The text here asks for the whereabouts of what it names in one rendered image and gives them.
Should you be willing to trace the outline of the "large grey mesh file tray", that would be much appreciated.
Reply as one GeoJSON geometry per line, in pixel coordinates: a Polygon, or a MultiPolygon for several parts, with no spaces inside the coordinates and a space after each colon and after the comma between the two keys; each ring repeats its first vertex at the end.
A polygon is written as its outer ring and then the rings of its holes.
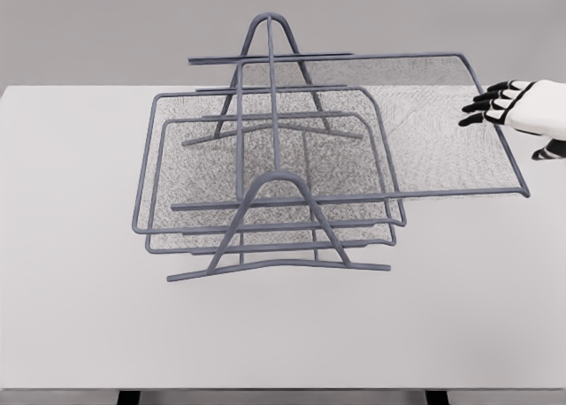
{"type": "Polygon", "coordinates": [[[458,125],[482,90],[461,53],[260,57],[241,69],[246,87],[276,88],[281,111],[300,104],[362,117],[393,195],[530,194],[499,127],[458,125]]]}

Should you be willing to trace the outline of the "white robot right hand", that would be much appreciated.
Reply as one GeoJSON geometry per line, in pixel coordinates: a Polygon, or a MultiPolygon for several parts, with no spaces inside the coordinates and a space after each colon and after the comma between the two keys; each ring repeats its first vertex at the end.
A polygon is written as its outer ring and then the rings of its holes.
{"type": "Polygon", "coordinates": [[[475,96],[462,112],[467,117],[460,127],[489,123],[548,137],[547,145],[533,152],[535,161],[566,159],[566,83],[502,81],[475,96]]]}

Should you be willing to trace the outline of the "small grey mesh file tray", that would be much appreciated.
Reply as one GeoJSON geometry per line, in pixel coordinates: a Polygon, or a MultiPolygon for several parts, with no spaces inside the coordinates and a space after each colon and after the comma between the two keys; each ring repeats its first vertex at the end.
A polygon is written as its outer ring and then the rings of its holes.
{"type": "MultiPolygon", "coordinates": [[[[272,121],[246,114],[243,127],[245,194],[274,170],[272,121]]],[[[236,117],[162,118],[152,132],[137,226],[157,253],[213,253],[237,209],[236,117]]],[[[355,113],[290,112],[279,119],[280,169],[306,181],[343,246],[390,242],[401,212],[385,198],[386,176],[371,126],[355,113]]],[[[239,253],[330,248],[323,230],[310,230],[309,207],[296,187],[264,185],[245,227],[229,248],[239,253]]]]}

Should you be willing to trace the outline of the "medium grey mesh file tray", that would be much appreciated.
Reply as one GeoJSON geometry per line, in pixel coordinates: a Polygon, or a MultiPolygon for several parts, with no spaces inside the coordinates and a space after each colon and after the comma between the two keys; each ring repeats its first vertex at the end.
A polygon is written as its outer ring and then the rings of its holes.
{"type": "MultiPolygon", "coordinates": [[[[271,94],[266,89],[259,88],[257,90],[248,90],[243,93],[242,97],[242,116],[246,114],[264,114],[269,120],[272,120],[271,104],[271,94]]],[[[136,211],[134,213],[133,226],[137,233],[146,234],[139,230],[137,223],[142,203],[142,188],[144,185],[144,175],[147,167],[152,132],[158,125],[159,121],[162,118],[201,118],[204,116],[210,116],[219,124],[223,124],[229,118],[236,117],[236,111],[237,96],[225,96],[219,92],[198,91],[195,93],[163,94],[156,96],[150,113],[148,137],[142,161],[141,180],[136,199],[136,211]]],[[[324,110],[312,110],[310,108],[305,108],[300,104],[291,105],[288,112],[279,110],[277,105],[277,111],[279,119],[282,115],[290,112],[314,112],[316,114],[325,112],[324,110]]],[[[400,218],[394,223],[394,229],[397,226],[405,225],[406,216],[402,200],[389,191],[385,193],[385,198],[390,203],[397,205],[401,212],[400,218]]]]}

